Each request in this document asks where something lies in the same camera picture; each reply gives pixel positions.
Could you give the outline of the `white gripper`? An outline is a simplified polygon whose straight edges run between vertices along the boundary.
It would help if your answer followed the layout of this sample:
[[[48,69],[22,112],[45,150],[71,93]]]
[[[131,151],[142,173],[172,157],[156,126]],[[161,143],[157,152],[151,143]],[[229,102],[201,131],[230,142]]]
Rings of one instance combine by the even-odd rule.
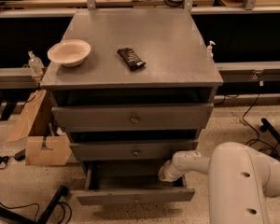
[[[158,172],[159,180],[162,182],[175,182],[185,172],[178,170],[172,161],[166,161]]]

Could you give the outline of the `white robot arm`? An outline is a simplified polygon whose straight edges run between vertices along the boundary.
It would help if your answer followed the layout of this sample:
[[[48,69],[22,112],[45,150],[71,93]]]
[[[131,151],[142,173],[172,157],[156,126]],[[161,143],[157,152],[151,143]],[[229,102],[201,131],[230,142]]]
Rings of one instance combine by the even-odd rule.
[[[280,161],[226,142],[209,157],[176,152],[160,168],[159,179],[174,182],[190,171],[208,177],[210,224],[270,224],[265,199],[280,196]]]

